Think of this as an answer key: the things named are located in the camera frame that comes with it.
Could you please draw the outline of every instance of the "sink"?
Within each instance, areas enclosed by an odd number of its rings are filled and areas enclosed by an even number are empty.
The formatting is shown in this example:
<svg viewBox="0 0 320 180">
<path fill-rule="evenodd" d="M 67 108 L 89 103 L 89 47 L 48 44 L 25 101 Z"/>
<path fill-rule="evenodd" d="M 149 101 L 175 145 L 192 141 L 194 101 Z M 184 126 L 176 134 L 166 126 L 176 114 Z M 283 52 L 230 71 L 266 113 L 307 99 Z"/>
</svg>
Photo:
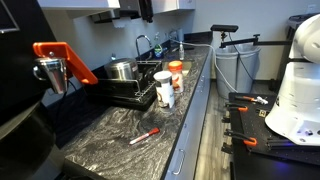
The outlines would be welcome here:
<svg viewBox="0 0 320 180">
<path fill-rule="evenodd" d="M 183 60 L 181 62 L 182 62 L 182 75 L 187 76 L 191 67 L 192 67 L 192 61 Z M 164 71 L 169 71 L 169 69 L 168 69 L 169 63 L 170 62 L 166 62 L 166 61 L 162 62 L 162 69 Z"/>
</svg>

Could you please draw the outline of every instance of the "white robot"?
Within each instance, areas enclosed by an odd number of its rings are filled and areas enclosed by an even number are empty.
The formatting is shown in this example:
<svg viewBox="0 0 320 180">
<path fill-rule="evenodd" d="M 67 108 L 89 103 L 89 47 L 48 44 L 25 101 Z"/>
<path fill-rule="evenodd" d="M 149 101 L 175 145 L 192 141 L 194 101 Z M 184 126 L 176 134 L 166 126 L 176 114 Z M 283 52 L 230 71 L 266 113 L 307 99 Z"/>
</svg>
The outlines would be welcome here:
<svg viewBox="0 0 320 180">
<path fill-rule="evenodd" d="M 303 22 L 296 31 L 291 59 L 275 104 L 265 122 L 297 145 L 320 146 L 320 15 Z"/>
</svg>

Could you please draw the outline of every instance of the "floor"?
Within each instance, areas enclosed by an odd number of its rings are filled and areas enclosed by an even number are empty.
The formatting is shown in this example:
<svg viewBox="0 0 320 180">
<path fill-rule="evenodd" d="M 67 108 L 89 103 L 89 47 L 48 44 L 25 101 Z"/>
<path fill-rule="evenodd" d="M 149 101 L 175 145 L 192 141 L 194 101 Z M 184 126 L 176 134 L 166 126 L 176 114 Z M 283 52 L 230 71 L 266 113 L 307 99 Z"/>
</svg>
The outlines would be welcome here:
<svg viewBox="0 0 320 180">
<path fill-rule="evenodd" d="M 275 95 L 268 90 L 267 84 L 253 84 L 251 93 Z M 231 138 L 223 136 L 224 130 L 230 128 L 230 125 L 221 123 L 222 117 L 226 115 L 225 102 L 227 100 L 218 95 L 216 83 L 212 82 L 195 173 L 196 180 L 230 179 L 231 157 L 221 151 L 223 142 L 231 144 Z"/>
</svg>

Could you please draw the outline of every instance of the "upper cabinet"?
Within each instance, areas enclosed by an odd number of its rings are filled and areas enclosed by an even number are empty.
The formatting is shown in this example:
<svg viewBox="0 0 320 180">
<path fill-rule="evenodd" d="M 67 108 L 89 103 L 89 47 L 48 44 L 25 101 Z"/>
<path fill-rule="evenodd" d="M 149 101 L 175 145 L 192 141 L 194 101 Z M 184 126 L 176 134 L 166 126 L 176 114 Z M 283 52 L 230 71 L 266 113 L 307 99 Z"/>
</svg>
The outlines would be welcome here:
<svg viewBox="0 0 320 180">
<path fill-rule="evenodd" d="M 196 8 L 196 0 L 152 0 L 153 13 L 175 10 L 192 10 Z"/>
<path fill-rule="evenodd" d="M 70 18 L 120 8 L 119 0 L 38 0 L 43 10 L 66 10 Z"/>
</svg>

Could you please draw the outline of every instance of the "dish rack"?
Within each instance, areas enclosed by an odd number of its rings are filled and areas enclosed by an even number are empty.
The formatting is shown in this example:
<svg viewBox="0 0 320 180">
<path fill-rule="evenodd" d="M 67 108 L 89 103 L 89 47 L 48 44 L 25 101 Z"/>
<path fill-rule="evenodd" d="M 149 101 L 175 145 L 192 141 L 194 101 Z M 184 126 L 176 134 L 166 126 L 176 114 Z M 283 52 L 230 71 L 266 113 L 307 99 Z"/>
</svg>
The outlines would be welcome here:
<svg viewBox="0 0 320 180">
<path fill-rule="evenodd" d="M 138 80 L 109 79 L 101 66 L 92 71 L 98 78 L 96 85 L 85 85 L 90 101 L 145 111 L 156 98 L 153 75 L 162 70 L 160 61 L 138 61 Z"/>
</svg>

